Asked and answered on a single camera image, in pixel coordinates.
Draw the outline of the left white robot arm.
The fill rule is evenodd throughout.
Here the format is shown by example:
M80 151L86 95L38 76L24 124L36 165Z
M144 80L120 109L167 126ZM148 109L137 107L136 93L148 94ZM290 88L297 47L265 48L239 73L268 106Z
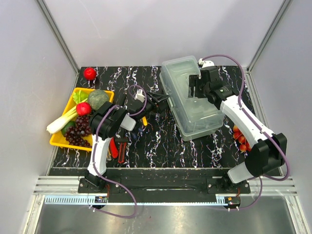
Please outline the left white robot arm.
M105 189L106 181L101 177L106 173L107 155L113 151L115 143L119 143L118 161L123 163L128 144L128 138L124 137L125 132L133 132L133 137L137 137L143 126L147 125L144 119L147 114L161 113L168 107L168 95L144 91L138 85L131 87L136 87L137 91L127 106L125 106L127 93L123 93L115 104L105 102L89 120L93 145L84 179L96 193Z

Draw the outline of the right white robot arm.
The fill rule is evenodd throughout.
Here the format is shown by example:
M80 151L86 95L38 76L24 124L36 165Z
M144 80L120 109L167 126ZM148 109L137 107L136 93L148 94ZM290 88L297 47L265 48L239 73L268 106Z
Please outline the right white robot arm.
M290 168L286 158L287 138L284 134L275 134L267 128L242 101L242 90L225 85L218 68L209 57L198 61L200 73L189 76L190 97L205 98L218 110L229 117L238 127L249 144L245 161L231 168L220 180L224 191L233 193L245 180L260 176L283 165Z

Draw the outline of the clear grey plastic toolbox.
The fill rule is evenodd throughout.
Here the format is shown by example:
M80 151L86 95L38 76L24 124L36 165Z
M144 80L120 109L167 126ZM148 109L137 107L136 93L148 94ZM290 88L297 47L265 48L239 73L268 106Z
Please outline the clear grey plastic toolbox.
M224 114L205 98L189 97L189 76L199 75L194 56L161 64L160 80L183 141L211 135L223 126Z

